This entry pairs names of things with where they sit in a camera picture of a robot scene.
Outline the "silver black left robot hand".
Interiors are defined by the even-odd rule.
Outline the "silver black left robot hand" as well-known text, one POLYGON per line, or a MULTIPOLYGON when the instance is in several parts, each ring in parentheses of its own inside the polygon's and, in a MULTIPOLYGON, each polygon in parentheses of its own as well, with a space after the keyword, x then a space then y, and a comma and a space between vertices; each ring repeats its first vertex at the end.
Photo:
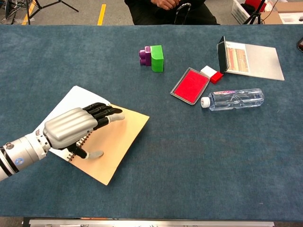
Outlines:
POLYGON ((96 159, 103 156, 104 152, 87 152, 81 143, 93 131, 124 118, 122 109, 97 102, 84 108, 74 108, 45 122, 43 134, 53 149, 67 149, 82 159, 96 159))

